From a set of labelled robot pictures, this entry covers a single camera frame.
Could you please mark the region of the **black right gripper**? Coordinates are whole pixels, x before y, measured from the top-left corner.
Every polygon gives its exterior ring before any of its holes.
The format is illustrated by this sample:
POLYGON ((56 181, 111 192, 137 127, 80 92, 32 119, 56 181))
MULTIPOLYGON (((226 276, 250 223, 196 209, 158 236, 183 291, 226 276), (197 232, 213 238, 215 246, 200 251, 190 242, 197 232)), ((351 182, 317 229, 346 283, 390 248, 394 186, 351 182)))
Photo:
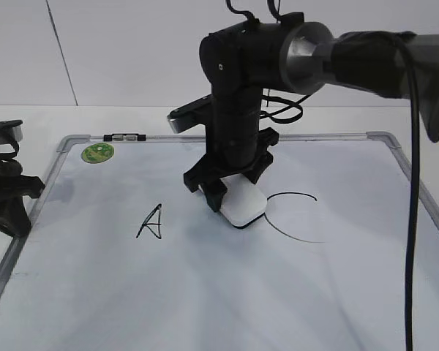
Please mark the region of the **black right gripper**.
POLYGON ((244 142, 210 145, 200 160, 184 174, 184 185, 191 192, 202 189, 210 209, 219 212, 228 191, 223 178, 244 175, 256 184, 274 161, 268 148, 278 141, 278 133, 268 127, 244 142))

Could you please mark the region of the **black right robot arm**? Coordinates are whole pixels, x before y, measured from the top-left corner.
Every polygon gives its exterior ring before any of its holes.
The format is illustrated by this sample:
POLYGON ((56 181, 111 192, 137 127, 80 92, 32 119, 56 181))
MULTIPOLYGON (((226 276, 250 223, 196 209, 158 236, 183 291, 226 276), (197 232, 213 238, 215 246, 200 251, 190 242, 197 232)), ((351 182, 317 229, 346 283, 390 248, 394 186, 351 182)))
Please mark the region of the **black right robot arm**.
POLYGON ((439 34, 353 31, 335 37, 322 23, 292 12, 277 23, 248 20, 211 33, 199 56, 211 94, 190 110, 194 123, 206 128, 206 154, 184 183, 203 190, 213 211, 227 191, 223 178, 242 174, 256 183, 272 163, 268 148, 277 133, 259 128, 266 89, 309 96, 335 85, 408 99, 415 86, 428 138, 439 141, 439 34))

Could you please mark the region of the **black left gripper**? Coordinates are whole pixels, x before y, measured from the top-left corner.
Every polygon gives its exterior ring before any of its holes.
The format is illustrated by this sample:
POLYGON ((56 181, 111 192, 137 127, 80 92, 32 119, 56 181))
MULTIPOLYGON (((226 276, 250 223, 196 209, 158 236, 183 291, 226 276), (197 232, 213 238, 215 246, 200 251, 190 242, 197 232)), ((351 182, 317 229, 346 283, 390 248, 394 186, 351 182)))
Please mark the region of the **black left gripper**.
POLYGON ((0 231, 10 237, 30 233, 23 197, 37 199, 45 188, 40 178, 22 174, 22 165, 15 159, 19 150, 18 143, 0 145, 0 231))

